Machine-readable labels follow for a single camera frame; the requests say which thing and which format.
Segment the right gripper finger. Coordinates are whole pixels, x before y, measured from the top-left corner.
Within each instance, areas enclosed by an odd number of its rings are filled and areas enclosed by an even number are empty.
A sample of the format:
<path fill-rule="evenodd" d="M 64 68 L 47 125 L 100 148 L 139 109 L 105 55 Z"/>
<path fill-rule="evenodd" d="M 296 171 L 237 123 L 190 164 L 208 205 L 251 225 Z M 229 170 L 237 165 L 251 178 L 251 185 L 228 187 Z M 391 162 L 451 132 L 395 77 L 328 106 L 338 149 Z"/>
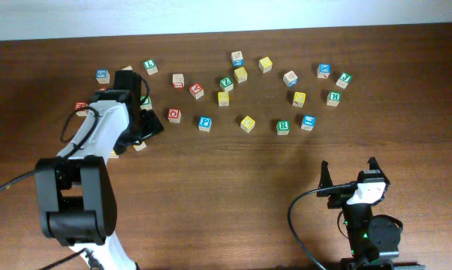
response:
<path fill-rule="evenodd" d="M 367 175 L 369 176 L 383 176 L 384 173 L 381 170 L 381 167 L 378 164 L 378 161 L 375 159 L 375 157 L 370 157 L 367 161 L 369 165 L 369 169 L 367 170 Z"/>
<path fill-rule="evenodd" d="M 328 162 L 325 160 L 321 162 L 321 175 L 318 185 L 319 189 L 331 188 L 333 186 L 328 165 L 329 165 Z"/>

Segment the green V block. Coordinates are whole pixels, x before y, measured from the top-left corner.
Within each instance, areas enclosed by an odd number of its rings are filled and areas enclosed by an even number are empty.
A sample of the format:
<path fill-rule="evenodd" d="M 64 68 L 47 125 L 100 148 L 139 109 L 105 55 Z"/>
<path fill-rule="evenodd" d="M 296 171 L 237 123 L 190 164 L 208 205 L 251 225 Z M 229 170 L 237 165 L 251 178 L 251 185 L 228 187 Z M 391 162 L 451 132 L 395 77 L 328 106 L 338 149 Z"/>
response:
<path fill-rule="evenodd" d="M 145 99 L 145 101 L 140 105 L 140 108 L 142 110 L 151 110 L 152 109 L 152 102 L 151 102 L 150 97 Z"/>

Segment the yellow C block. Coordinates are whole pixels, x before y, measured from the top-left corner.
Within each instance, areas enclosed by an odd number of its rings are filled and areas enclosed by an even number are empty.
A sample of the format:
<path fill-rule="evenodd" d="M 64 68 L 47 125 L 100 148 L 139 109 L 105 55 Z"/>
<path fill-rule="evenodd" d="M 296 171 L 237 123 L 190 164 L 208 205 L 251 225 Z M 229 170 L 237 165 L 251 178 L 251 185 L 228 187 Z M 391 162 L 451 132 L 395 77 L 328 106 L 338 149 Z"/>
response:
<path fill-rule="evenodd" d="M 139 151 L 143 150 L 143 149 L 146 147 L 146 144 L 145 144 L 145 142 L 136 142 L 136 143 L 133 145 L 133 147 L 134 147 L 134 149 L 135 149 L 137 152 L 139 152 Z"/>

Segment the blue P block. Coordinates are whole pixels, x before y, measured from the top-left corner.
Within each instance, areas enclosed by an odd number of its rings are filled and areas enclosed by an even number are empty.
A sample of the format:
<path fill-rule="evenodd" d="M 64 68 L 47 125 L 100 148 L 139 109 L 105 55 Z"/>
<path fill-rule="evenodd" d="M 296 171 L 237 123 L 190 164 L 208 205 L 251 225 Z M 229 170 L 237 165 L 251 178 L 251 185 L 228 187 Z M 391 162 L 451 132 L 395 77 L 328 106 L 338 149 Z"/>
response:
<path fill-rule="evenodd" d="M 210 117 L 201 116 L 198 122 L 200 131 L 210 132 L 212 126 L 212 119 Z"/>

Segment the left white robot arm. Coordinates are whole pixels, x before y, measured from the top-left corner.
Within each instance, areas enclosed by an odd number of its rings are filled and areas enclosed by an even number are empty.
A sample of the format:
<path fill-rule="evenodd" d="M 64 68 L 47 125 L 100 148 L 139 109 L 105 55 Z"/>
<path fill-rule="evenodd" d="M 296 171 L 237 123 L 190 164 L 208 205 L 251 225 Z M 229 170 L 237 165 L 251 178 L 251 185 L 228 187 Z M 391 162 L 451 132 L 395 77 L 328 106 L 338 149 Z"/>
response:
<path fill-rule="evenodd" d="M 137 269 L 115 232 L 117 204 L 107 172 L 112 153 L 140 146 L 164 128 L 142 109 L 148 85 L 132 70 L 118 70 L 111 89 L 97 91 L 78 132 L 35 176 L 42 233 L 78 253 L 91 269 Z"/>

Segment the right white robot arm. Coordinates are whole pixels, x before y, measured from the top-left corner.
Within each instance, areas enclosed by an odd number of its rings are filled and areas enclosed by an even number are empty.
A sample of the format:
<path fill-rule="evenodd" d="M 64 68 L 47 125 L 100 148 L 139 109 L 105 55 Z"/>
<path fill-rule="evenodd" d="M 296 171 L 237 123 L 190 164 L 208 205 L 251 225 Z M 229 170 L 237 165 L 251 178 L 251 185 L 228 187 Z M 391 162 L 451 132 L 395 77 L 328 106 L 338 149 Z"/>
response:
<path fill-rule="evenodd" d="M 334 185 L 328 162 L 321 162 L 319 197 L 328 198 L 329 209 L 340 209 L 344 217 L 351 258 L 340 260 L 341 269 L 425 269 L 417 262 L 395 263 L 403 224 L 385 214 L 374 215 L 372 207 L 383 199 L 390 181 L 371 157 L 369 168 L 358 173 L 356 181 Z"/>

